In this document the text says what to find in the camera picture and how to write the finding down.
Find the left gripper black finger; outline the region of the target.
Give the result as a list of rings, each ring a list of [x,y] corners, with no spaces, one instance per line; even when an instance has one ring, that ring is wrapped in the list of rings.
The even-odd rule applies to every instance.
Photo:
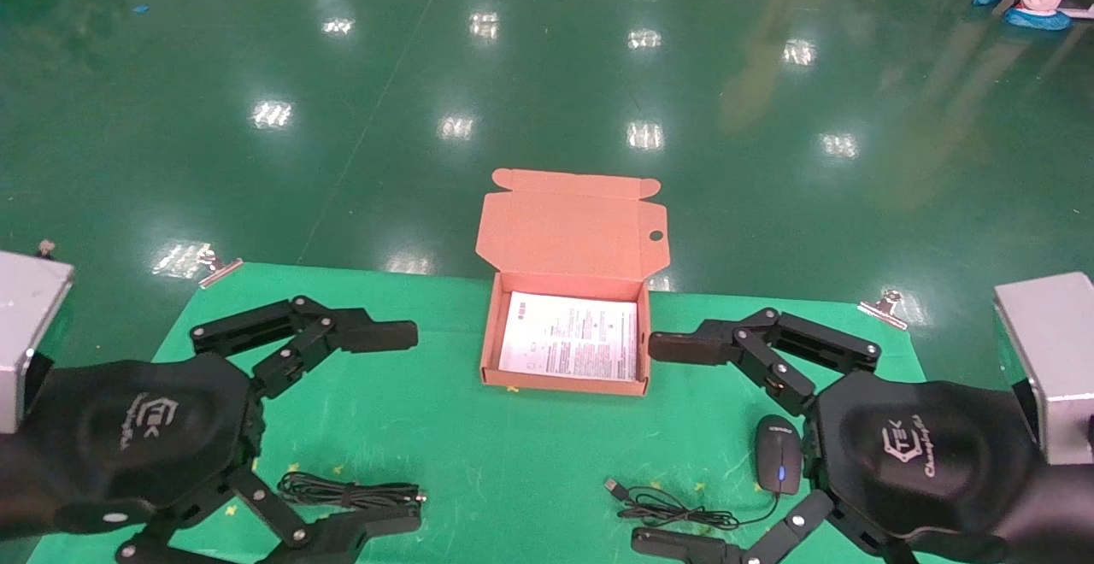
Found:
[[[414,321],[375,321],[365,308],[328,308],[296,296],[199,324],[189,338],[197,354],[211,351],[224,359],[279,343],[251,372],[251,389],[274,399],[335,351],[409,350],[417,346],[419,331]]]
[[[115,553],[117,563],[222,563],[212,554],[171,544],[226,504],[241,500],[278,539],[261,563],[354,563],[368,541],[421,528],[421,492],[415,484],[383,484],[380,497],[366,507],[353,506],[361,487],[341,486],[344,512],[311,524],[286,501],[281,487],[259,478],[251,465],[208,469],[199,465],[146,465],[126,470],[116,480],[117,504],[133,508],[139,532]]]

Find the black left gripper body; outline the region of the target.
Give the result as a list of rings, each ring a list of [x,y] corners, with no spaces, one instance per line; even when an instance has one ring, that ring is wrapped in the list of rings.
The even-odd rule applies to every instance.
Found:
[[[193,526],[260,442],[261,401],[226,359],[57,368],[3,435],[3,540]]]

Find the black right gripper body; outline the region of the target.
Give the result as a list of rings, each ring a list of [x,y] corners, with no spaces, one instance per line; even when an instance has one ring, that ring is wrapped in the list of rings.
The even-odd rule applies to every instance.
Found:
[[[1090,563],[1091,466],[1050,465],[1012,393],[848,374],[808,409],[829,521],[891,563]]]

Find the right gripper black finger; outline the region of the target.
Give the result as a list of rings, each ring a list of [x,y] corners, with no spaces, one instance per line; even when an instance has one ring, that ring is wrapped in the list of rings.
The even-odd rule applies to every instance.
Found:
[[[750,547],[709,536],[671,532],[667,524],[695,516],[706,520],[709,512],[684,507],[679,500],[665,494],[635,496],[632,506],[654,521],[633,530],[633,551],[676,563],[782,563],[804,547],[821,526],[833,526],[853,547],[884,563],[917,561],[910,540],[919,504],[905,495],[868,496],[852,502],[828,491],[811,491]]]
[[[735,366],[790,416],[808,415],[817,391],[785,356],[840,374],[875,372],[880,359],[875,342],[776,308],[740,321],[706,319],[691,333],[653,332],[648,351],[672,364]]]

